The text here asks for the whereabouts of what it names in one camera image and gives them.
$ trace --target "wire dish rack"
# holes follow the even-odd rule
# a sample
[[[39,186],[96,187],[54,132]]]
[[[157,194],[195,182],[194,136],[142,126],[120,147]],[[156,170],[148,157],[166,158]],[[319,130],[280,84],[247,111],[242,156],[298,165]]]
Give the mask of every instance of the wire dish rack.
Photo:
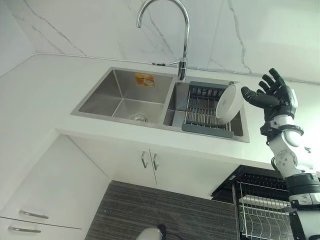
[[[285,182],[267,176],[245,174],[237,181],[239,227],[252,240],[293,240],[291,204]]]
[[[216,109],[228,86],[191,81],[182,130],[187,132],[233,138],[232,124],[219,124]]]

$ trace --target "drain strainer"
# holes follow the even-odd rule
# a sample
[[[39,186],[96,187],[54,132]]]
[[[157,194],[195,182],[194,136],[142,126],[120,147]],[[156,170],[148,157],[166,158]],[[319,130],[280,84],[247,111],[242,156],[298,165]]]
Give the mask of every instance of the drain strainer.
[[[147,116],[143,115],[143,114],[136,114],[136,115],[133,115],[131,118],[131,120],[135,120],[135,121],[140,121],[140,122],[148,122],[148,118]]]

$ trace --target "white cabinet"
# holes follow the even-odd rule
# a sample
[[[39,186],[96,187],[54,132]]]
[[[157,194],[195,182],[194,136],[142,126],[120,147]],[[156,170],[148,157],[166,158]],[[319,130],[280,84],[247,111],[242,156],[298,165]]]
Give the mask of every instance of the white cabinet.
[[[43,225],[0,217],[1,240],[82,240],[85,237],[86,233],[80,229]]]
[[[153,144],[120,139],[71,139],[111,180],[206,199],[210,199],[211,193],[239,166],[177,153],[174,148],[168,150]],[[143,152],[146,168],[141,160]]]
[[[109,182],[69,137],[61,135],[0,210],[0,217],[88,230]]]
[[[152,146],[150,154],[157,188],[210,199],[211,193],[239,166]]]
[[[72,136],[111,179],[155,188],[155,176],[147,145],[120,139],[93,140]]]

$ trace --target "double basin sink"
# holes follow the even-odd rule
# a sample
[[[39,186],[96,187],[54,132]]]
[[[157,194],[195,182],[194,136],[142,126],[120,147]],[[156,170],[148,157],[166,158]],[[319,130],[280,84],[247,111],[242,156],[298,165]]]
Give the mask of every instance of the double basin sink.
[[[186,82],[180,82],[177,76],[171,74],[111,68],[71,114],[184,132],[182,125],[185,122],[190,81],[228,84],[225,80],[199,77],[187,77]],[[241,112],[244,114],[241,109],[235,121],[242,126]],[[243,134],[244,127],[241,127],[239,134],[235,134],[234,140],[248,142]]]

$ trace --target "faucet spout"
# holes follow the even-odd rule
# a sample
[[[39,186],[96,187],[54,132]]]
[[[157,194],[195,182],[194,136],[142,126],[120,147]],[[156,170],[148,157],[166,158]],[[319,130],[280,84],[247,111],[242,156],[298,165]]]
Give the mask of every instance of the faucet spout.
[[[141,8],[136,18],[136,26],[138,28],[141,28],[142,17],[144,15],[146,8],[155,1],[158,1],[158,0],[145,0],[144,3],[141,5]],[[179,72],[178,72],[179,80],[184,81],[186,78],[186,70],[187,70],[187,62],[188,62],[187,53],[188,53],[190,21],[189,21],[188,12],[180,0],[168,0],[168,1],[173,2],[175,5],[177,5],[184,16],[185,30],[184,30],[183,57],[180,58],[179,60]]]

